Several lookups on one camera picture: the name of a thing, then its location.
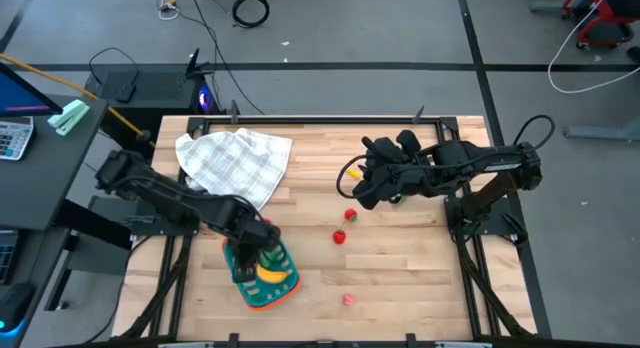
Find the calculator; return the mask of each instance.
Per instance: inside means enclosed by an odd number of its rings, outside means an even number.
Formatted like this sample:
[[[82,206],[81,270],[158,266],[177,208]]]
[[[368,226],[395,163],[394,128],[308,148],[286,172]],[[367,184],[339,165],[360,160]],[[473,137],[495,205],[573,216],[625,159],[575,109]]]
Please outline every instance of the calculator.
[[[0,118],[0,160],[20,160],[33,135],[33,117]]]

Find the keyboard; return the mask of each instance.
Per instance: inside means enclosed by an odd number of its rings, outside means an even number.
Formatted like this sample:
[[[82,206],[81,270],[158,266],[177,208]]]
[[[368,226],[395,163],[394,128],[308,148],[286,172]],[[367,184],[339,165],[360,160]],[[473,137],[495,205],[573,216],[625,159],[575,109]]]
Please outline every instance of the keyboard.
[[[19,232],[0,229],[0,285],[9,284],[17,256]]]

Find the banana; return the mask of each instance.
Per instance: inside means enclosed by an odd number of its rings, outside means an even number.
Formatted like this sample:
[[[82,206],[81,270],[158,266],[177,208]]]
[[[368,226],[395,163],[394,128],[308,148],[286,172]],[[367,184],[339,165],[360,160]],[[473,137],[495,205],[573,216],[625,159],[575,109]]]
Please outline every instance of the banana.
[[[267,270],[262,265],[257,264],[256,274],[261,281],[269,284],[280,284],[287,279],[289,275],[287,272],[274,272]]]

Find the black cable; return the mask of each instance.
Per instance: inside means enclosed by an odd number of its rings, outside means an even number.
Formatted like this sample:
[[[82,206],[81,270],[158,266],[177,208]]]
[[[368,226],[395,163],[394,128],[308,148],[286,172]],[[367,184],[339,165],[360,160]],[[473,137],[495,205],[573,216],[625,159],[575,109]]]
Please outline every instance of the black cable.
[[[201,26],[205,27],[205,25],[200,22],[197,19],[193,19],[191,17],[187,17],[186,15],[182,14],[180,11],[178,11],[178,15],[186,20],[190,20],[192,22],[198,23]],[[216,83],[216,72],[218,71],[217,67],[218,67],[218,52],[219,52],[219,48],[218,48],[218,43],[217,43],[217,35],[216,35],[216,31],[213,30],[212,28],[207,28],[210,30],[210,33],[213,34],[214,37],[216,37],[216,39],[214,40],[214,44],[215,44],[215,49],[214,49],[214,55],[213,55],[213,68],[211,69],[211,82],[213,83],[213,93],[216,99],[216,102],[218,104],[218,106],[221,106],[221,102],[220,102],[220,89],[219,87],[217,87],[217,83]]]
[[[129,253],[129,258],[127,258],[127,265],[129,265],[129,259],[131,258],[131,256],[133,255],[133,253],[136,251],[136,249],[138,249],[138,247],[140,247],[142,244],[144,244],[146,241],[149,240],[149,238],[151,238],[151,236],[146,236],[144,237],[138,244],[136,244],[132,249],[131,249],[131,253]],[[120,287],[118,288],[118,293],[116,295],[116,299],[120,300],[120,293],[122,293],[122,287],[124,286],[124,277],[122,279],[122,283],[120,283]],[[96,340],[98,337],[100,337],[100,335],[102,333],[104,333],[104,331],[107,330],[107,328],[109,328],[109,326],[111,325],[111,322],[113,321],[113,318],[115,318],[116,316],[116,312],[118,311],[118,304],[116,303],[116,306],[113,308],[113,312],[111,313],[111,316],[109,317],[109,320],[107,321],[107,324],[104,325],[104,327],[102,327],[102,329],[100,329],[98,331],[98,333],[94,334],[93,337],[87,339],[86,341],[84,341],[82,344],[88,344],[93,342],[94,340]]]
[[[349,167],[351,167],[351,165],[353,163],[355,163],[357,160],[360,160],[360,159],[363,159],[363,158],[371,158],[371,157],[373,157],[373,156],[366,155],[366,154],[361,154],[359,156],[353,157],[349,162],[347,162],[347,164],[344,165],[344,167],[342,167],[342,169],[340,169],[340,173],[338,173],[338,178],[336,178],[336,190],[338,191],[338,194],[340,194],[341,196],[343,196],[344,198],[347,198],[347,199],[358,199],[358,198],[362,198],[362,197],[366,196],[367,194],[373,193],[373,191],[375,191],[376,189],[380,188],[382,186],[382,184],[385,183],[384,181],[382,181],[382,182],[374,185],[373,187],[369,188],[366,192],[360,193],[358,195],[348,195],[340,187],[340,182],[342,182],[342,177],[347,172],[347,169],[349,169]]]
[[[516,235],[516,239],[512,240],[510,236],[500,236],[509,242],[513,243],[516,247],[520,247],[522,244],[529,240],[529,232],[525,228],[524,224],[520,222],[516,217],[510,213],[502,213],[502,219],[509,225],[512,230],[512,234]]]
[[[236,80],[236,78],[233,76],[233,74],[231,73],[231,69],[229,68],[229,65],[227,64],[227,61],[224,59],[224,56],[222,55],[222,51],[220,51],[220,47],[218,45],[218,39],[216,38],[215,35],[215,30],[211,27],[209,27],[209,25],[207,25],[207,21],[204,19],[204,15],[202,14],[202,10],[200,9],[200,5],[198,4],[198,0],[193,0],[193,3],[196,6],[196,9],[198,10],[198,14],[200,15],[200,19],[202,19],[202,21],[198,21],[196,19],[193,18],[188,18],[185,17],[183,14],[180,14],[183,18],[187,18],[190,21],[196,22],[202,26],[204,26],[207,29],[207,32],[209,33],[209,36],[211,37],[211,39],[213,40],[213,43],[215,44],[215,50],[218,52],[218,54],[220,54],[220,60],[222,60],[222,63],[224,64],[225,69],[227,70],[227,72],[229,73],[229,77],[231,77],[231,80],[233,80],[233,83],[236,85],[236,87],[238,88],[238,91],[240,92],[240,94],[242,94],[242,96],[244,97],[244,99],[258,112],[260,112],[260,114],[262,115],[266,115],[260,108],[258,108],[255,104],[253,104],[253,102],[251,101],[251,99],[249,99],[249,97],[247,97],[247,95],[244,93],[244,91],[242,90],[242,88],[240,88],[240,84],[238,84],[238,81]]]
[[[520,140],[520,137],[522,136],[522,133],[524,133],[524,131],[529,126],[529,124],[531,124],[532,122],[534,122],[534,121],[536,121],[538,119],[546,119],[547,121],[549,121],[550,127],[549,127],[549,133],[547,133],[547,135],[540,141],[540,143],[536,144],[533,147],[533,150],[536,151],[536,150],[538,150],[538,148],[541,148],[542,146],[547,144],[549,139],[551,139],[551,137],[553,136],[553,133],[556,131],[556,122],[553,120],[553,118],[551,118],[550,116],[548,116],[546,114],[539,114],[537,116],[533,116],[533,117],[529,118],[529,120],[527,120],[522,125],[522,128],[520,128],[520,131],[516,135],[516,139],[513,140],[513,145],[518,144],[518,141]]]
[[[82,164],[84,164],[85,166],[87,166],[87,168],[91,169],[92,171],[94,171],[95,173],[98,173],[98,170],[93,168],[92,166],[90,166],[89,164],[87,164],[87,162],[82,162]]]
[[[131,78],[131,82],[129,82],[129,84],[133,84],[133,82],[136,80],[136,78],[138,77],[138,74],[140,74],[140,70],[138,70],[138,64],[133,60],[133,58],[129,57],[129,55],[125,52],[123,52],[120,48],[116,48],[116,47],[109,47],[109,48],[105,48],[103,50],[101,50],[100,52],[96,53],[93,57],[91,57],[91,59],[89,59],[89,71],[91,72],[91,75],[93,76],[93,78],[96,79],[96,81],[102,85],[103,82],[98,78],[98,76],[96,75],[96,73],[93,71],[93,66],[91,65],[91,63],[93,63],[93,60],[96,59],[99,55],[101,55],[104,52],[108,52],[110,50],[115,50],[118,51],[120,53],[122,53],[123,56],[129,58],[129,60],[131,61],[131,63],[133,63],[134,68],[136,69],[135,74],[133,75],[133,78]]]
[[[257,21],[247,22],[242,18],[240,18],[240,16],[238,16],[238,9],[242,5],[242,3],[246,1],[248,0],[236,0],[235,3],[233,3],[233,8],[231,8],[231,16],[233,17],[233,20],[236,22],[236,24],[239,27],[249,29],[249,28],[255,28],[259,25],[262,25],[262,23],[266,22],[267,18],[269,18],[269,12],[270,12],[269,2],[267,2],[267,0],[257,0],[258,2],[262,3],[262,5],[264,6],[264,14],[262,15],[262,18],[258,19]]]

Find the red chair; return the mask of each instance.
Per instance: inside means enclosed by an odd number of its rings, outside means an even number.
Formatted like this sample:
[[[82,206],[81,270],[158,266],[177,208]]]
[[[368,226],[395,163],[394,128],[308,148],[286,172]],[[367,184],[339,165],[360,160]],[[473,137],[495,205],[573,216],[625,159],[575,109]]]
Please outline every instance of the red chair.
[[[574,0],[565,0],[562,10],[565,17],[571,14],[581,18],[588,13],[592,2],[600,0],[588,0],[587,4],[575,4]],[[590,20],[580,29],[576,47],[584,48],[589,44],[607,45],[616,47],[633,39],[633,31],[629,23],[640,20],[640,0],[604,0],[598,6]],[[608,28],[611,33],[597,33],[596,29]]]

